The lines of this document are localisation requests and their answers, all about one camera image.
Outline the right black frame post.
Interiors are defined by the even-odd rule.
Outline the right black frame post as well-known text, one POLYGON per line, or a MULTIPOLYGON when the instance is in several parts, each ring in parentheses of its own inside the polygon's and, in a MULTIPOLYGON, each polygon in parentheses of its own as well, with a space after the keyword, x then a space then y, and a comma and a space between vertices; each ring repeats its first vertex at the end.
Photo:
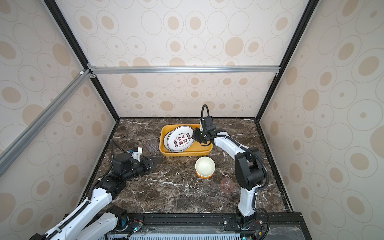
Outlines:
POLYGON ((318 3, 319 3, 319 0, 310 0, 308 1, 308 4, 304 10, 304 13, 302 15, 302 17, 300 18, 300 21, 298 23, 298 26, 293 34, 293 37, 290 41, 290 43, 288 44, 288 48, 283 56, 283 59, 282 59, 282 62, 280 63, 280 70, 279 72, 277 73, 277 75, 274 77, 268 91, 267 91, 267 94, 262 102, 262 105, 261 105, 261 108, 256 116, 256 121, 257 122, 260 122, 264 112, 266 111, 266 108, 268 107, 268 104, 304 34, 304 31, 313 15, 313 13, 315 12, 316 10, 316 7, 318 6, 318 3))

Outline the diagonal aluminium bar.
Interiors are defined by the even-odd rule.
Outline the diagonal aluminium bar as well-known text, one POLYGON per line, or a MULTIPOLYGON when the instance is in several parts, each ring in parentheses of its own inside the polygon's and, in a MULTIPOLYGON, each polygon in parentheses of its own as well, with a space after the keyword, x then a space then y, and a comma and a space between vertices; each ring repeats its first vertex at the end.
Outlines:
POLYGON ((73 93, 77 91, 80 85, 90 77, 90 75, 90 70, 84 70, 82 74, 79 74, 21 133, 21 135, 9 145, 9 147, 1 154, 1 175, 8 170, 12 163, 56 115, 73 93))

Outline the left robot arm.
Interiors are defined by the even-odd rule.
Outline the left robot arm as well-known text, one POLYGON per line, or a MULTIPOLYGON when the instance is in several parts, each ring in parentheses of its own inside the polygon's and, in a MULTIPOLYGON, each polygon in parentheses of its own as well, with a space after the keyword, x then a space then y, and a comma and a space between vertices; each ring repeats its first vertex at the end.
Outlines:
POLYGON ((95 216, 126 188, 127 181, 143 177, 162 163, 162 157, 140 157, 129 151, 113 156, 107 173, 95 184, 87 198, 59 224, 33 240, 96 240, 107 233, 125 230, 127 211, 112 207, 98 219, 95 216))

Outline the yellow plastic bin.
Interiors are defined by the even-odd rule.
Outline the yellow plastic bin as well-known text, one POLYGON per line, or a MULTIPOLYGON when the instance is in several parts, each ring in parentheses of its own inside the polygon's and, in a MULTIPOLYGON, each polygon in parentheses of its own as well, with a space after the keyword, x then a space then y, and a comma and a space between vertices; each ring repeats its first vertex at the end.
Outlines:
POLYGON ((161 131, 161 139, 160 139, 160 145, 159 145, 159 149, 161 153, 163 153, 166 157, 188 157, 188 156, 206 156, 211 152, 211 150, 213 149, 212 145, 205 147, 205 146, 202 146, 200 143, 196 142, 195 140, 192 146, 183 152, 167 151, 163 143, 164 137, 169 131, 172 131, 179 126, 190 126, 193 129, 200 127, 199 124, 182 124, 182 125, 164 126, 161 131))

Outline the horizontal aluminium bar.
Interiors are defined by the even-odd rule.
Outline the horizontal aluminium bar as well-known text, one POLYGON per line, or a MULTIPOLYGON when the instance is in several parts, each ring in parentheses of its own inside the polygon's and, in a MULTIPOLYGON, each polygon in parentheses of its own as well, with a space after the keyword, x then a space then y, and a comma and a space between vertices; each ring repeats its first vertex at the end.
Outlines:
POLYGON ((279 66, 91 67, 94 74, 278 73, 279 66))

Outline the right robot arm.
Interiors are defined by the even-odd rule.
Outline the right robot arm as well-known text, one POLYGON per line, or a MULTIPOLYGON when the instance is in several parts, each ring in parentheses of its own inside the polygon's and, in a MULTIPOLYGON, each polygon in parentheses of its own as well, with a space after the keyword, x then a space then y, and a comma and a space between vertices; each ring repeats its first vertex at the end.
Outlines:
POLYGON ((240 228, 248 228, 257 216, 256 198, 259 191, 269 185, 270 176, 257 148, 249 148, 233 139, 214 125, 212 116, 200 119, 201 126, 195 128, 192 138, 204 144, 213 144, 235 161, 235 176, 241 187, 237 222, 240 228))

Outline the white plate quatrefoil design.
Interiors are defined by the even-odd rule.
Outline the white plate quatrefoil design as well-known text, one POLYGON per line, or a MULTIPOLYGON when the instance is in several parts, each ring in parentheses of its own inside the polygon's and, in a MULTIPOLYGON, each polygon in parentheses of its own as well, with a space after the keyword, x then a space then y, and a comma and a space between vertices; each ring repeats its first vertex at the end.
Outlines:
POLYGON ((164 137, 164 140, 163 140, 163 143, 164 143, 164 146, 166 148, 167 151, 169 152, 172 152, 172 150, 169 148, 169 145, 168 145, 168 139, 169 139, 169 135, 171 134, 172 131, 169 131, 165 137, 164 137))

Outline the clear plastic cup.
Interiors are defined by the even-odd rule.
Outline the clear plastic cup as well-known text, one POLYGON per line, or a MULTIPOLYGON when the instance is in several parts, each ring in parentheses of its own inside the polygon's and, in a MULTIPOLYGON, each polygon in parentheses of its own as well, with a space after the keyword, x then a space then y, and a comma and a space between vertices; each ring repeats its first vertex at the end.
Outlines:
POLYGON ((159 149, 159 140, 158 138, 151 138, 144 140, 145 147, 150 153, 155 153, 159 149))

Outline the black frame post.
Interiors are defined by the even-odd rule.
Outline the black frame post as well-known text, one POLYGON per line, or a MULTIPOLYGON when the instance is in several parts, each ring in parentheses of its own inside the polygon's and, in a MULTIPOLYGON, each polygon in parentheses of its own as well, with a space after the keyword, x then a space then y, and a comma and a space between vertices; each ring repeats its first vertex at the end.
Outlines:
POLYGON ((102 87, 99 79, 97 78, 96 74, 93 73, 93 70, 91 70, 89 61, 83 52, 79 42, 77 41, 75 35, 73 34, 70 26, 68 25, 67 21, 65 20, 64 15, 62 14, 61 10, 59 9, 58 4, 56 1, 52 0, 44 0, 45 5, 48 7, 49 12, 52 14, 55 22, 58 24, 61 32, 64 34, 64 37, 66 38, 67 42, 69 43, 70 47, 72 48, 73 52, 75 53, 77 59, 80 61, 80 64, 85 70, 89 70, 91 74, 93 75, 91 77, 91 81, 96 88, 97 92, 99 93, 101 99, 103 100, 104 104, 106 105, 107 109, 109 110, 110 114, 112 115, 113 119, 117 122, 120 117, 118 116, 117 111, 112 105, 112 102, 110 101, 109 97, 107 96, 104 88, 102 87))
POLYGON ((282 59, 282 62, 280 63, 280 70, 279 72, 277 73, 277 75, 274 77, 268 91, 267 91, 267 94, 262 102, 262 105, 261 105, 261 108, 256 116, 256 121, 257 122, 260 122, 264 112, 266 111, 266 108, 268 107, 268 104, 304 34, 304 31, 313 15, 313 13, 315 12, 316 10, 316 7, 318 6, 318 3, 319 3, 319 0, 310 0, 308 1, 308 4, 304 10, 304 13, 302 15, 302 17, 300 18, 300 21, 298 23, 298 26, 293 34, 293 37, 290 41, 290 43, 288 44, 288 48, 283 56, 283 59, 282 59))

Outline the pink translucent cup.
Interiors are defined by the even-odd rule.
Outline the pink translucent cup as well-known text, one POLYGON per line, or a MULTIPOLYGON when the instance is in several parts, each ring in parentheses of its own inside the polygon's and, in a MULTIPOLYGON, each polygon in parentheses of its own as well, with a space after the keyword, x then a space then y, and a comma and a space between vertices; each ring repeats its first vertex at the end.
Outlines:
POLYGON ((221 180, 221 190, 223 193, 228 194, 234 189, 234 181, 231 178, 222 178, 221 180))

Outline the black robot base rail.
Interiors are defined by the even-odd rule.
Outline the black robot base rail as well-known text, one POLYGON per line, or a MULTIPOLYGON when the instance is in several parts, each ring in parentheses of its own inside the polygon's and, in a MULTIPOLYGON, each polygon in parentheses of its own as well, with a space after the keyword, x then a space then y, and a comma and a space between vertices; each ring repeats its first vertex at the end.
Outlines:
POLYGON ((97 214, 76 240, 310 240, 299 213, 260 213, 241 228, 235 214, 97 214))

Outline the left black frame post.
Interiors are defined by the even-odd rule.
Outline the left black frame post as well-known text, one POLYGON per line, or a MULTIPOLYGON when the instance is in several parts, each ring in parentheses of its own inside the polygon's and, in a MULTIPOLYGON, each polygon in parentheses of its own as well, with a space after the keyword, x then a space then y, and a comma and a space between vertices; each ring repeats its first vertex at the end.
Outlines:
POLYGON ((110 101, 109 97, 107 96, 104 88, 102 87, 99 79, 97 78, 96 74, 93 73, 93 70, 91 70, 89 61, 83 52, 79 42, 77 41, 75 35, 73 34, 70 26, 68 25, 67 21, 65 20, 64 15, 62 14, 61 10, 59 9, 58 4, 56 1, 52 0, 44 0, 45 5, 48 7, 49 12, 52 14, 55 22, 58 24, 61 32, 64 34, 64 37, 66 38, 67 42, 69 43, 70 47, 72 48, 73 52, 75 53, 77 59, 80 61, 80 64, 85 70, 89 70, 91 74, 93 75, 91 77, 91 81, 96 88, 97 92, 99 93, 101 99, 103 100, 104 104, 106 105, 107 109, 109 110, 110 114, 112 115, 113 119, 117 122, 120 117, 118 116, 117 111, 112 105, 112 102, 110 101))

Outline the cream and orange bowl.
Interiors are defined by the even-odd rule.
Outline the cream and orange bowl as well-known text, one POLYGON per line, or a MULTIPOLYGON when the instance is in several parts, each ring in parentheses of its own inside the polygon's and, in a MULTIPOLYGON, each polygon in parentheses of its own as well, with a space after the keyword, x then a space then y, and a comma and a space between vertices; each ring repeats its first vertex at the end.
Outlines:
POLYGON ((210 178, 215 169, 215 162, 209 157, 200 157, 195 163, 196 174, 202 179, 210 178))

